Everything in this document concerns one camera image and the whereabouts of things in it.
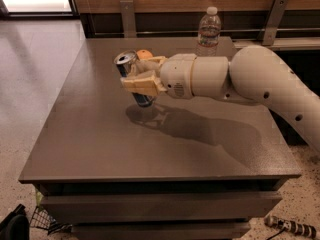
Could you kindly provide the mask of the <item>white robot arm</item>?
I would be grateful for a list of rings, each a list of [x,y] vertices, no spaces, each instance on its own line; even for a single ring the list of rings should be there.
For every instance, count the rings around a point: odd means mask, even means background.
[[[120,78],[131,93],[172,98],[208,97],[238,104],[262,104],[280,115],[302,139],[320,151],[320,98],[273,51],[247,46],[232,57],[177,54],[136,59],[120,56],[129,68]]]

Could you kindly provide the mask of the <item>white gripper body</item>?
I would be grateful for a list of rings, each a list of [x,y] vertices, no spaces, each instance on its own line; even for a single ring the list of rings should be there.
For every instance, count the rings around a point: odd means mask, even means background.
[[[177,54],[168,58],[161,66],[160,79],[166,93],[176,99],[191,99],[191,73],[195,54]]]

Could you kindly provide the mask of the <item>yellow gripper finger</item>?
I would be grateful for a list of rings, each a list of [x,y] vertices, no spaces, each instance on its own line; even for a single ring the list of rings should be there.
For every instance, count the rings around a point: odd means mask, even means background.
[[[167,58],[165,56],[138,59],[132,65],[132,72],[134,75],[138,75],[148,71],[154,71],[157,75],[159,75],[161,67],[166,60]]]
[[[122,87],[131,93],[156,97],[161,92],[167,91],[154,71],[144,72],[136,76],[121,77],[120,81]]]

